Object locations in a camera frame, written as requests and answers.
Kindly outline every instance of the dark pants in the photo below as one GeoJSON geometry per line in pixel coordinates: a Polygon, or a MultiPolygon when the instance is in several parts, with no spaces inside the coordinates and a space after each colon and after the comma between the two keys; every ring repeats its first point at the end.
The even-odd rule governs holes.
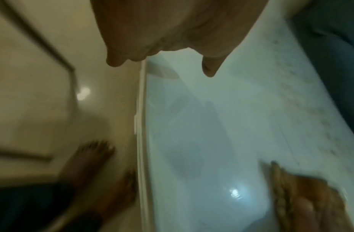
{"type": "MultiPolygon", "coordinates": [[[[73,188],[62,183],[0,188],[0,232],[43,229],[70,206],[73,197],[73,188]]],[[[87,212],[62,231],[96,232],[101,225],[98,215],[87,212]]]]}

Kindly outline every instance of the leg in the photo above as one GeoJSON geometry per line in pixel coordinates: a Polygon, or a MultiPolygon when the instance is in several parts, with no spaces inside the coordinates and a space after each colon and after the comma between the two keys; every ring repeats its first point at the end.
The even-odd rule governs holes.
{"type": "Polygon", "coordinates": [[[96,232],[112,216],[123,212],[136,197],[136,175],[128,172],[100,200],[95,207],[67,224],[61,232],[96,232]]]}
{"type": "Polygon", "coordinates": [[[63,213],[114,153],[107,142],[79,147],[58,183],[0,189],[0,232],[32,232],[63,213]]]}

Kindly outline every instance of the floor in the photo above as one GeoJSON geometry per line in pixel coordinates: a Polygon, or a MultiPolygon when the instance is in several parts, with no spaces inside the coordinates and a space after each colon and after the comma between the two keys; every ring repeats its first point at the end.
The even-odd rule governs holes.
{"type": "MultiPolygon", "coordinates": [[[[76,67],[81,93],[73,101],[67,71],[0,15],[0,148],[54,157],[50,163],[0,157],[0,185],[53,180],[79,144],[107,139],[117,155],[76,201],[73,215],[137,166],[133,118],[140,64],[106,65],[88,1],[11,3],[76,67]]],[[[138,201],[102,229],[118,230],[141,231],[138,201]]]]}

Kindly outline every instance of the white surface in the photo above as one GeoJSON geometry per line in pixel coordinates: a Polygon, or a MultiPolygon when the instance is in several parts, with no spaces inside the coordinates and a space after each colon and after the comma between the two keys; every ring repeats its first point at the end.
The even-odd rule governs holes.
{"type": "Polygon", "coordinates": [[[279,231],[272,160],[342,187],[354,222],[354,135],[274,2],[214,78],[196,52],[163,52],[146,90],[158,231],[279,231]]]}

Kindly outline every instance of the bright light spot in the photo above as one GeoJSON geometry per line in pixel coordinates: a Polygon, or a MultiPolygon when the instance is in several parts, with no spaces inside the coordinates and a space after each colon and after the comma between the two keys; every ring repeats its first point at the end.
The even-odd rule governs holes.
{"type": "Polygon", "coordinates": [[[232,198],[237,198],[237,200],[241,199],[241,193],[238,191],[238,189],[231,189],[229,191],[231,193],[232,198]]]}
{"type": "Polygon", "coordinates": [[[79,101],[84,100],[90,94],[90,89],[88,87],[82,88],[80,93],[76,95],[79,101]]]}

